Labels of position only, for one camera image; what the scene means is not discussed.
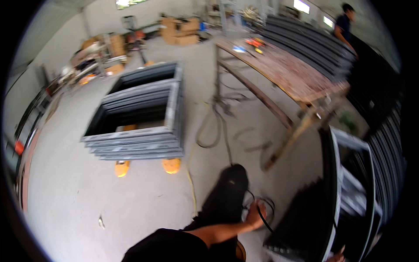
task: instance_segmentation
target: window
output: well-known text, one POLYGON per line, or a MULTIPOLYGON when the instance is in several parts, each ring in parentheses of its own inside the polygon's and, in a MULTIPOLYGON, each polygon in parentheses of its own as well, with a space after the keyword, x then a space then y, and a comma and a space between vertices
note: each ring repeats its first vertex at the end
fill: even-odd
POLYGON ((138 3, 147 1, 147 0, 115 0, 116 1, 116 8, 118 10, 126 9, 132 5, 136 5, 138 3))
POLYGON ((294 7, 301 12, 310 13, 310 6, 301 2, 300 0, 294 0, 294 7))
POLYGON ((328 25, 328 26, 330 26, 330 27, 332 27, 333 28, 333 22, 332 22, 332 20, 330 20, 329 18, 327 18, 327 17, 323 17, 323 22, 326 24, 326 25, 328 25))

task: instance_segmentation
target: stack of aluminum profiles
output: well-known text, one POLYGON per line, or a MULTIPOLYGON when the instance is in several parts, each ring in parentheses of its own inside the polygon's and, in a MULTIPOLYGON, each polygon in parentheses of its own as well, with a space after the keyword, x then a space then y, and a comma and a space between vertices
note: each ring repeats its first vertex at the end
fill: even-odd
POLYGON ((262 36, 332 82, 345 80, 356 59, 355 52, 336 37, 291 18, 269 16, 262 36))
POLYGON ((81 138, 101 160, 184 155, 182 69, 163 63, 122 75, 81 138), (124 127, 134 130, 124 131, 124 127))

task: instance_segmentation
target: white window frame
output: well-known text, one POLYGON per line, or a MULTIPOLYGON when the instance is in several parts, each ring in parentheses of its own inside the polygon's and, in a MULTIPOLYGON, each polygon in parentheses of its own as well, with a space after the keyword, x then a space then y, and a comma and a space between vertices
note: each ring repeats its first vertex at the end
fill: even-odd
POLYGON ((323 16, 323 23, 330 26, 331 28, 335 27, 335 23, 327 16, 323 16))
POLYGON ((294 0, 294 8, 306 14, 310 14, 310 6, 303 1, 294 0))
POLYGON ((130 4, 129 3, 129 0, 115 0, 115 4, 116 4, 116 8, 118 10, 124 10, 124 9, 126 9, 126 8, 128 8, 130 6, 133 6, 133 5, 136 5, 136 4, 140 4, 140 3, 145 2, 145 1, 147 1, 147 0, 142 0, 142 1, 139 1, 137 3, 131 3, 130 4))

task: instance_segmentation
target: dark blue shirt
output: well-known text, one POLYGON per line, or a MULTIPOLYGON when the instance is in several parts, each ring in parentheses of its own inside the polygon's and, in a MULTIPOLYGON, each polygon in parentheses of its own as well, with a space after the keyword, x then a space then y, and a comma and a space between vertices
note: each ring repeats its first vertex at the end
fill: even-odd
POLYGON ((346 14, 343 14, 336 19, 335 26, 339 26, 342 29, 342 36, 346 39, 346 41, 349 41, 351 38, 351 34, 349 30, 351 29, 351 21, 349 20, 349 17, 346 14))

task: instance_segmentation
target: yellow cable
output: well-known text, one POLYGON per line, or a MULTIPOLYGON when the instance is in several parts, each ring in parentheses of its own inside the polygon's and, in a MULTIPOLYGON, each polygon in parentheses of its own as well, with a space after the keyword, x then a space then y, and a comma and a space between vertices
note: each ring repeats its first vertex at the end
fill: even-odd
MULTIPOLYGON (((201 100, 201 102, 206 106, 207 111, 209 113, 211 108, 209 107, 208 103, 205 103, 202 100, 201 100)), ((194 201, 194 216, 198 215, 198 212, 197 212, 197 198, 195 197, 195 187, 194 187, 194 183, 192 182, 192 178, 191 178, 191 174, 189 173, 189 169, 191 168, 192 157, 194 156, 194 151, 195 151, 195 148, 197 147, 197 145, 198 144, 195 141, 194 146, 192 147, 192 150, 191 150, 191 155, 189 156, 187 167, 186 167, 186 174, 188 175, 189 183, 191 185, 192 199, 194 201)))
POLYGON ((196 147, 197 147, 197 144, 195 143, 194 146, 192 147, 191 155, 189 157, 188 166, 187 166, 187 169, 186 169, 186 173, 188 174, 189 183, 191 184, 192 199, 194 200, 194 216, 198 215, 198 213, 197 213, 197 199, 195 197, 194 183, 192 182, 191 174, 189 173, 189 168, 191 167, 192 156, 194 155, 194 150, 195 150, 196 147))

